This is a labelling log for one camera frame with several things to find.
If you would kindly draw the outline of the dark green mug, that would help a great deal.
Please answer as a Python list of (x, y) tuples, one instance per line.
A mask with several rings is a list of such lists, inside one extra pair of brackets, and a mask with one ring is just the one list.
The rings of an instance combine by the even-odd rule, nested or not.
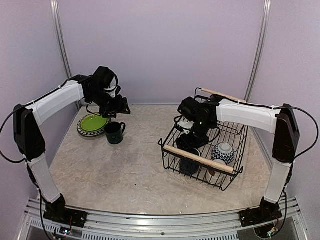
[(124, 138), (124, 131), (126, 129), (126, 124), (124, 122), (110, 122), (105, 125), (104, 133), (107, 141), (111, 145), (120, 144)]

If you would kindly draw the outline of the dark blue mug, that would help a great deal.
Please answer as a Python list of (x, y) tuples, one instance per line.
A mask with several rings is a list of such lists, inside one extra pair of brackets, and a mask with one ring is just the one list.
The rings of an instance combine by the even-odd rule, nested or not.
[[(194, 154), (196, 156), (201, 156), (200, 151), (196, 148), (189, 148), (185, 149), (184, 151)], [(179, 170), (183, 175), (192, 176), (199, 170), (199, 165), (186, 160), (186, 158), (181, 158), (179, 163)]]

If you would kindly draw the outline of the black white striped plate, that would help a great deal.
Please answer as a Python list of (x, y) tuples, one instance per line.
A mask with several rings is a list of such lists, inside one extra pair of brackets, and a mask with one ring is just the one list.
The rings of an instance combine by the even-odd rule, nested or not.
[(104, 133), (104, 129), (101, 128), (101, 129), (98, 129), (96, 131), (86, 131), (86, 130), (83, 130), (81, 127), (80, 128), (77, 128), (77, 132), (82, 136), (82, 137), (85, 137), (85, 138), (94, 138), (94, 137), (98, 137), (100, 135), (102, 135)]

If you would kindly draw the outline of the blue white patterned bowl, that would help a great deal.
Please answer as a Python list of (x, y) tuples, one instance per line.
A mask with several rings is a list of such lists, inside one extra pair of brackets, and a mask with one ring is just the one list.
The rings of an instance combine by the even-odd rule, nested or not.
[(230, 144), (221, 142), (212, 149), (211, 159), (221, 160), (226, 165), (230, 165), (235, 160), (235, 150)]

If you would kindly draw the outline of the green leaf shaped plate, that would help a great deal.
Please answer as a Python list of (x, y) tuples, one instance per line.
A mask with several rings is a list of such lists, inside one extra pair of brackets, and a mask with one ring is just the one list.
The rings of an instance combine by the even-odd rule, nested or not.
[(102, 129), (107, 123), (107, 118), (103, 118), (100, 115), (89, 114), (80, 121), (80, 128), (86, 132), (95, 132)]

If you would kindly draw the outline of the yellow woven pattern plate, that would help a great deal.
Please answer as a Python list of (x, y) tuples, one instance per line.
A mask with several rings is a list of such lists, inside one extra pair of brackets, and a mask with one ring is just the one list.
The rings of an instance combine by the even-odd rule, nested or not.
[(93, 138), (104, 133), (104, 128), (111, 123), (110, 118), (103, 118), (97, 114), (87, 114), (77, 123), (77, 132), (86, 138)]

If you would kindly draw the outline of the white cup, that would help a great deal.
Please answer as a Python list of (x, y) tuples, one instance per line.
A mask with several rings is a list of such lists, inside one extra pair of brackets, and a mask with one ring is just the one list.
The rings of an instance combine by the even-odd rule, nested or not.
[(208, 169), (205, 175), (205, 179), (209, 184), (220, 185), (223, 180), (223, 173), (217, 172), (213, 169)]

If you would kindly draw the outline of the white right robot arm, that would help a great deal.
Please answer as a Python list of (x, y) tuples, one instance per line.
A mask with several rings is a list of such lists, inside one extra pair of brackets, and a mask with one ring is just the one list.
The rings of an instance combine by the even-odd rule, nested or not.
[(213, 94), (203, 101), (185, 98), (177, 108), (178, 113), (192, 123), (189, 133), (181, 136), (181, 149), (198, 149), (210, 141), (208, 132), (219, 123), (248, 126), (272, 136), (273, 165), (264, 193), (264, 203), (256, 210), (256, 218), (266, 222), (275, 212), (290, 169), (296, 157), (300, 130), (291, 105), (259, 105)]

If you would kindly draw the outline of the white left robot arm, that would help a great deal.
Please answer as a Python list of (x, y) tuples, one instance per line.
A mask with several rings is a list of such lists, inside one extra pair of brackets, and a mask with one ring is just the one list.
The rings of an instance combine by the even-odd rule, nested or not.
[(118, 114), (129, 115), (131, 111), (128, 100), (120, 95), (120, 91), (118, 76), (108, 70), (106, 73), (90, 76), (77, 75), (39, 99), (14, 108), (14, 141), (25, 157), (41, 196), (48, 203), (55, 203), (61, 193), (46, 160), (46, 142), (41, 125), (80, 100), (96, 104), (102, 118), (116, 118)]

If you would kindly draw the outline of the aluminium front rail frame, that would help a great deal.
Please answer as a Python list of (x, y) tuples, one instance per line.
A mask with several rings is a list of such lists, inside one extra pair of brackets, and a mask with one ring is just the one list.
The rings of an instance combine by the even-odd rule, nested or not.
[(30, 199), (18, 227), (17, 240), (46, 239), (50, 233), (63, 240), (254, 240), (257, 225), (243, 227), (239, 211), (187, 215), (141, 215), (86, 210), (83, 227), (62, 235), (63, 224), (41, 221), (41, 205)]

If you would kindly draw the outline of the left aluminium corner post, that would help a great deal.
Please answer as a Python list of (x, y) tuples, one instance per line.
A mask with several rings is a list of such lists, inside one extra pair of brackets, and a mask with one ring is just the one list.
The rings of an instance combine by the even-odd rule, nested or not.
[(62, 22), (60, 18), (59, 2), (57, 0), (50, 0), (50, 9), (51, 9), (55, 35), (57, 38), (57, 44), (58, 44), (59, 52), (61, 55), (63, 67), (65, 70), (66, 76), (68, 78), (71, 78), (72, 70), (71, 70), (67, 49), (64, 41)]

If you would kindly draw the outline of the aluminium corner post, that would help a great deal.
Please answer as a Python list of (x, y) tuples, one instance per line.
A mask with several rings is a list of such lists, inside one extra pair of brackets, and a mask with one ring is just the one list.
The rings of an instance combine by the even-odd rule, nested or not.
[(72, 70), (71, 70), (67, 49), (64, 41), (62, 22), (60, 18), (59, 2), (57, 0), (50, 0), (50, 9), (51, 9), (55, 35), (57, 38), (57, 44), (58, 44), (59, 52), (61, 55), (63, 67), (65, 70), (66, 76), (68, 78), (71, 78)]
[(272, 5), (271, 0), (264, 1), (257, 46), (256, 46), (255, 55), (253, 59), (252, 69), (249, 76), (249, 82), (248, 82), (247, 89), (244, 96), (244, 99), (247, 102), (250, 100), (252, 96), (257, 74), (259, 71), (260, 62), (263, 55), (265, 40), (267, 36), (267, 31), (268, 31), (268, 24), (270, 19), (271, 5)]

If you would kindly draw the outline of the right aluminium corner post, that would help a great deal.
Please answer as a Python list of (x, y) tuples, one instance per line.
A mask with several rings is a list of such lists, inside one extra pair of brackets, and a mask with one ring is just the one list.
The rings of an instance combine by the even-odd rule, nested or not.
[(263, 55), (265, 40), (267, 36), (267, 31), (268, 31), (268, 24), (270, 19), (271, 5), (272, 5), (271, 0), (264, 1), (257, 46), (256, 46), (255, 55), (253, 59), (252, 69), (249, 76), (249, 82), (248, 82), (247, 89), (244, 96), (244, 99), (247, 102), (250, 100), (252, 96), (257, 74), (259, 71), (260, 62)]

